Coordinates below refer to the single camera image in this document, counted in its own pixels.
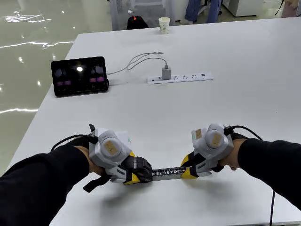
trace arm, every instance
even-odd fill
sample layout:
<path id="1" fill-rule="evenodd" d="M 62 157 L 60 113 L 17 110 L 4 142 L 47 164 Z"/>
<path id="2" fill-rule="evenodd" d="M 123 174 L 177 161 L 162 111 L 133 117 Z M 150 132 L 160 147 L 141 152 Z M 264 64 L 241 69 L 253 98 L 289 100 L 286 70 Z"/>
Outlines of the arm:
<path id="1" fill-rule="evenodd" d="M 242 168 L 251 176 L 272 187 L 301 210 L 299 177 L 301 175 L 301 145 L 286 141 L 237 139 L 234 150 L 220 165 Z"/>
<path id="2" fill-rule="evenodd" d="M 0 178 L 0 225 L 49 225 L 72 187 L 103 173 L 82 146 L 63 145 L 12 166 Z"/>

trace white paper cup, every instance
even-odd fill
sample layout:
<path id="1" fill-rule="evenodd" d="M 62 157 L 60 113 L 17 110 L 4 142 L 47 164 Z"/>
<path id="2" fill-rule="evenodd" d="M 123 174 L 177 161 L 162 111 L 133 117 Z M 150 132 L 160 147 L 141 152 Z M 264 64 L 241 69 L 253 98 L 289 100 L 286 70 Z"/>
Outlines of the white paper cup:
<path id="1" fill-rule="evenodd" d="M 168 34 L 169 33 L 169 23 L 170 23 L 170 18 L 169 17 L 159 18 L 161 34 Z"/>

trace white power strip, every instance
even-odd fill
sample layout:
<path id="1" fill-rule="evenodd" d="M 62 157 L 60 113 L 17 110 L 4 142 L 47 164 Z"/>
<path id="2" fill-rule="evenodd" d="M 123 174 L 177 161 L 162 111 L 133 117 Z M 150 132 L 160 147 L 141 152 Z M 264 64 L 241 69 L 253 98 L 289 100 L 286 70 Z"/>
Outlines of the white power strip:
<path id="1" fill-rule="evenodd" d="M 195 73 L 186 75 L 172 75 L 171 79 L 162 80 L 161 76 L 148 77 L 147 84 L 161 84 L 161 83 L 173 83 L 173 82 L 184 82 L 184 81 L 203 81 L 214 79 L 211 73 Z"/>

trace power adapter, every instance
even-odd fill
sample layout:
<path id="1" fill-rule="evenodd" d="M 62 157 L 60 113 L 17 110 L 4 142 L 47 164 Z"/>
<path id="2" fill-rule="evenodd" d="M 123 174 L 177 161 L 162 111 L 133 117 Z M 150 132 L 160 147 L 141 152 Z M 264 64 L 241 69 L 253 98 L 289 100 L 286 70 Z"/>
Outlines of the power adapter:
<path id="1" fill-rule="evenodd" d="M 162 68 L 162 80 L 169 80 L 171 79 L 171 68 L 168 65 Z"/>

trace tablet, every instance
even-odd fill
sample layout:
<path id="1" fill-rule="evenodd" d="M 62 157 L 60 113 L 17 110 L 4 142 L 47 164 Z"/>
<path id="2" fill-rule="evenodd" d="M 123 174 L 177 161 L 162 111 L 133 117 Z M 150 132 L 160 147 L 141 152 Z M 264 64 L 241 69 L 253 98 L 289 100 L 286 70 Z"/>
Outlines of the tablet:
<path id="1" fill-rule="evenodd" d="M 102 56 L 51 62 L 57 97 L 106 92 L 109 87 Z"/>

